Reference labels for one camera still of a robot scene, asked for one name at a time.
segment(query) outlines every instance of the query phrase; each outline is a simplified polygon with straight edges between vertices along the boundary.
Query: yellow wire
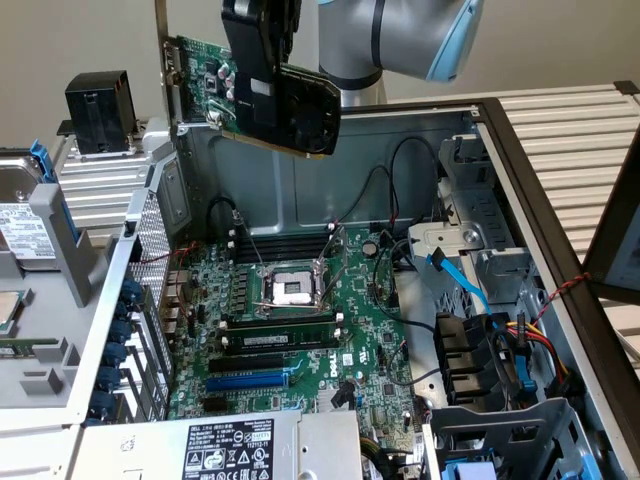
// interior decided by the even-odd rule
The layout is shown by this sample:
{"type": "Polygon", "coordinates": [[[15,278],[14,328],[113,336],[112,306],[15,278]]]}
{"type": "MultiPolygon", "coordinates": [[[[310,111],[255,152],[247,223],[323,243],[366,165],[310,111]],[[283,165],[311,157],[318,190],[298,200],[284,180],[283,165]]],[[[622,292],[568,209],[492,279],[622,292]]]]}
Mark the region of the yellow wire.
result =
{"type": "Polygon", "coordinates": [[[380,450],[380,445],[378,445],[376,442],[374,442],[373,440],[371,440],[371,439],[369,439],[367,437],[360,437],[360,443],[368,444],[375,451],[379,451],[380,450]]]}
{"type": "MultiPolygon", "coordinates": [[[[525,325],[527,326],[528,330],[531,330],[532,332],[537,333],[541,337],[547,338],[544,333],[542,333],[540,330],[538,330],[533,325],[531,325],[529,323],[526,323],[525,325]]],[[[507,323],[507,327],[518,328],[518,324],[516,322],[508,322],[507,323]]],[[[558,357],[558,362],[560,363],[560,368],[562,369],[562,373],[564,373],[565,375],[569,375],[569,370],[567,370],[567,367],[564,366],[564,363],[562,363],[562,360],[560,360],[560,357],[558,357]]]]}

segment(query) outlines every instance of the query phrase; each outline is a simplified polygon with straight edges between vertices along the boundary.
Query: capacitor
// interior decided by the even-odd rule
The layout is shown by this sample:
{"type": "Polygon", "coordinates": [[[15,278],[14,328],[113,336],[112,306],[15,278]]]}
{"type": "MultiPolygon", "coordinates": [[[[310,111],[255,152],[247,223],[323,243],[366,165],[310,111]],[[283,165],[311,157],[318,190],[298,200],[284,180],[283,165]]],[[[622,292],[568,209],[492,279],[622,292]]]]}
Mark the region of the capacitor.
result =
{"type": "Polygon", "coordinates": [[[231,72],[231,75],[227,77],[227,79],[224,81],[224,84],[227,86],[227,88],[233,88],[235,83],[236,83],[236,74],[231,72]]]}
{"type": "Polygon", "coordinates": [[[404,430],[405,433],[409,431],[410,425],[411,425],[411,413],[405,410],[404,412],[402,412],[402,429],[404,430]]]}
{"type": "Polygon", "coordinates": [[[371,240],[367,240],[362,244],[362,254],[365,258],[375,258],[378,256],[378,245],[371,240]]]}
{"type": "Polygon", "coordinates": [[[218,78],[224,80],[229,75],[229,64],[223,63],[222,66],[218,69],[218,78]]]}
{"type": "Polygon", "coordinates": [[[364,373],[361,371],[357,371],[356,372],[356,383],[358,385],[364,385],[365,382],[365,377],[364,377],[364,373]]]}

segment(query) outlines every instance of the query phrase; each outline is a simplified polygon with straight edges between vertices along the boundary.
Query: warning label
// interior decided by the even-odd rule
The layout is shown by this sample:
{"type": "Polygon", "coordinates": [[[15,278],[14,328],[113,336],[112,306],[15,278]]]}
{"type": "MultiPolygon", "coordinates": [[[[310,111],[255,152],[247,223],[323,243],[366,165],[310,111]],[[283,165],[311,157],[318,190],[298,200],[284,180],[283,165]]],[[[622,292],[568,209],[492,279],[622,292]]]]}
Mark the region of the warning label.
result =
{"type": "Polygon", "coordinates": [[[183,480],[272,478],[272,419],[189,427],[183,480]]]}

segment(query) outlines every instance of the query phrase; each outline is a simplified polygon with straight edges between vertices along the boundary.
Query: pcie slot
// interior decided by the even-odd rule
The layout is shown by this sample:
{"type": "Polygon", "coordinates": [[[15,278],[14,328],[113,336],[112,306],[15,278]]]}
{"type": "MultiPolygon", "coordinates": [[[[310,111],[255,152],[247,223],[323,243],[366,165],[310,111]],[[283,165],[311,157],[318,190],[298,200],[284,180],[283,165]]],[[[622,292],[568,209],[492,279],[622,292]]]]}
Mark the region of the pcie slot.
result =
{"type": "Polygon", "coordinates": [[[246,390],[254,388],[288,387],[288,372],[251,373],[229,377],[213,377],[207,380],[208,393],[226,390],[246,390]]]}
{"type": "Polygon", "coordinates": [[[209,373],[246,372],[249,370],[283,369],[282,355],[261,355],[260,357],[223,357],[209,360],[209,373]]]}

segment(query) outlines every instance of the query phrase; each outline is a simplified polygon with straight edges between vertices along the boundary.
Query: metal grille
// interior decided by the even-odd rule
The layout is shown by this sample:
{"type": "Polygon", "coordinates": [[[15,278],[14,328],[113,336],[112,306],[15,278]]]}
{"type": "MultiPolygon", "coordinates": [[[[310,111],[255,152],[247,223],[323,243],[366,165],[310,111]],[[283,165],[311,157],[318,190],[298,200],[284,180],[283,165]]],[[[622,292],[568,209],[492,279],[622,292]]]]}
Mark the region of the metal grille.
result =
{"type": "MultiPolygon", "coordinates": [[[[583,261],[640,123],[640,95],[599,85],[497,96],[583,261]]],[[[640,309],[602,306],[640,375],[640,309]]]]}
{"type": "Polygon", "coordinates": [[[158,309],[151,303],[151,299],[148,295],[149,294],[147,293],[149,304],[145,305],[145,312],[148,314],[148,327],[150,330],[153,329],[153,331],[150,332],[151,341],[158,350],[157,354],[162,356],[162,358],[159,359],[161,363],[159,367],[164,376],[164,383],[168,383],[173,373],[171,353],[169,352],[169,346],[167,345],[164,332],[162,331],[162,321],[160,320],[160,315],[158,315],[158,309]]]}
{"type": "Polygon", "coordinates": [[[471,294],[463,288],[456,286],[452,292],[444,292],[436,303],[440,312],[471,318],[471,294]]]}
{"type": "Polygon", "coordinates": [[[138,235],[142,244],[142,258],[141,262],[130,264],[131,273],[140,285],[148,286],[151,289],[155,306],[159,308],[162,289],[167,280],[171,250],[158,198],[151,191],[148,193],[142,209],[138,235]]]}

